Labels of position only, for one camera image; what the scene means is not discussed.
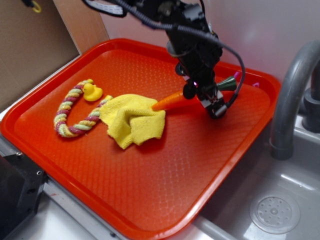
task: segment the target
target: sink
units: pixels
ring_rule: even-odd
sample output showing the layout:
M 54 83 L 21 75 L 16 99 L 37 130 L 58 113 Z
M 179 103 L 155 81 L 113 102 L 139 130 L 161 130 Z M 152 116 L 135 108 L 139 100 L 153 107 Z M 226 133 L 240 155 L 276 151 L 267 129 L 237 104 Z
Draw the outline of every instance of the sink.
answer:
M 269 138 L 270 125 L 201 211 L 226 233 L 212 238 L 320 239 L 320 135 L 296 127 L 288 160 L 270 156 Z

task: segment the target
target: rubber duck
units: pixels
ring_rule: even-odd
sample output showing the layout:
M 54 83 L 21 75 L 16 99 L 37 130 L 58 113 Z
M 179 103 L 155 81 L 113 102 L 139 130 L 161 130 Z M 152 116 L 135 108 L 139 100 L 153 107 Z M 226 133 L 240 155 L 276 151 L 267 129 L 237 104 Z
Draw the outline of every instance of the rubber duck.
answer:
M 82 91 L 84 99 L 89 102 L 97 101 L 103 94 L 101 88 L 91 83 L 86 83 L 83 85 Z

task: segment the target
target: faucet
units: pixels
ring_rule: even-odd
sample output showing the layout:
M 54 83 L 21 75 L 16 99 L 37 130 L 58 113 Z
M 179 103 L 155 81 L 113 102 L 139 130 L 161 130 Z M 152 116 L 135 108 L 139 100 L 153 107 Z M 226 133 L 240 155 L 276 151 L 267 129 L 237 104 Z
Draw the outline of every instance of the faucet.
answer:
M 306 89 L 311 78 L 311 88 Z M 320 133 L 320 40 L 305 44 L 293 59 L 282 83 L 276 103 L 270 134 L 270 154 L 287 160 L 294 152 L 294 128 L 302 102 L 306 117 L 302 126 Z

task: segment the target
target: red plastic tray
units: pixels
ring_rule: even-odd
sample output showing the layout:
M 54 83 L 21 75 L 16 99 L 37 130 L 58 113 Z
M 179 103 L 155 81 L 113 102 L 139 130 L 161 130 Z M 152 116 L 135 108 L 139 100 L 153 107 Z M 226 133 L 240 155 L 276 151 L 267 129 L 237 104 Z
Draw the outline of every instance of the red plastic tray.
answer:
M 2 134 L 130 239 L 167 238 L 183 229 L 270 121 L 280 84 L 248 70 L 234 105 L 211 119 L 199 105 L 169 110 L 161 139 L 122 150 L 99 122 L 66 139 L 53 126 L 57 109 L 78 82 L 93 79 L 104 95 L 138 94 L 161 100 L 183 88 L 177 60 L 164 48 L 127 39 L 103 42 L 21 100 L 0 124 Z M 219 63 L 217 81 L 239 71 Z M 97 103 L 72 107 L 69 126 Z

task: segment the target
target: yellow cloth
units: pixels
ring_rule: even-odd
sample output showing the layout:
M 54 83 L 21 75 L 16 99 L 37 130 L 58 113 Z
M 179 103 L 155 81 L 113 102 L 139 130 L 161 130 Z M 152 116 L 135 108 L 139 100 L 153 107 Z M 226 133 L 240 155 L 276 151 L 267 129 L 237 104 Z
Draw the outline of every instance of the yellow cloth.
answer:
M 131 143 L 160 139 L 165 127 L 164 110 L 153 111 L 157 100 L 136 94 L 125 94 L 109 100 L 100 109 L 100 119 L 108 125 L 107 133 L 126 149 Z

